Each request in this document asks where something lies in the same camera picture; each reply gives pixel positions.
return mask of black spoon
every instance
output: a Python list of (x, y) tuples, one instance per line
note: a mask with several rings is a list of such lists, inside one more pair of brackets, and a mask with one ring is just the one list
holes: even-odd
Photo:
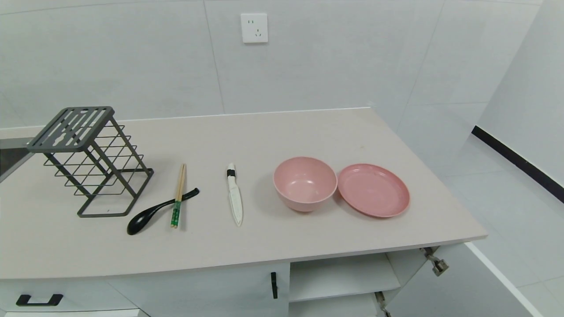
[[(198, 188), (194, 188), (192, 191), (189, 191), (184, 195), (182, 195), (182, 201), (190, 199), (198, 195), (199, 193), (200, 190)], [(147, 225), (149, 220), (151, 220), (151, 218), (157, 213), (159, 209), (163, 208), (164, 206), (171, 205), (173, 203), (174, 203), (174, 199), (167, 200), (162, 204), (158, 204), (151, 208), (147, 208), (144, 211), (138, 213), (135, 217), (133, 217), (133, 219), (131, 219), (129, 224), (127, 224), (127, 234), (133, 236), (137, 232), (141, 231), (141, 229), (143, 229), (143, 227)]]

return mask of beige countertop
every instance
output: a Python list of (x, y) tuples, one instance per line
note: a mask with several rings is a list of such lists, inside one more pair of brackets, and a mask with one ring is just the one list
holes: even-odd
[[(370, 108), (126, 121), (132, 144), (155, 170), (127, 217), (79, 218), (85, 198), (73, 196), (55, 168), (34, 155), (0, 184), (0, 279), (112, 276), (351, 256), (485, 237), (486, 231)], [(33, 136), (37, 128), (0, 130), (0, 137)], [(366, 162), (406, 183), (411, 205), (400, 216), (376, 219), (344, 201), (301, 214), (278, 199), (276, 166), (293, 156), (327, 162), (337, 173)], [(186, 191), (180, 228), (160, 212), (129, 236), (129, 220), (174, 196), (180, 163)], [(234, 162), (243, 225), (233, 221), (226, 167)]]

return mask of white tiled floor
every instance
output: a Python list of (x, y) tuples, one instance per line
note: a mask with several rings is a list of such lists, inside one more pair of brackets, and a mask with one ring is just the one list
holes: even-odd
[(545, 316), (564, 316), (564, 204), (471, 135), (433, 168), (489, 232), (475, 245)]

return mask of white knife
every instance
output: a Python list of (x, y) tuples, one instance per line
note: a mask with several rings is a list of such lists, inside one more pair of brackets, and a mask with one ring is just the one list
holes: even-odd
[(229, 201), (231, 202), (233, 219), (235, 219), (237, 227), (240, 227), (243, 223), (243, 204), (239, 186), (235, 183), (235, 165), (233, 163), (227, 167), (227, 184), (229, 185)]

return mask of wall outlet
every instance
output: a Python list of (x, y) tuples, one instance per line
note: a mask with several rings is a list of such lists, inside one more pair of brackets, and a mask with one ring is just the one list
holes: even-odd
[(266, 13), (241, 14), (243, 43), (268, 42), (268, 21)]

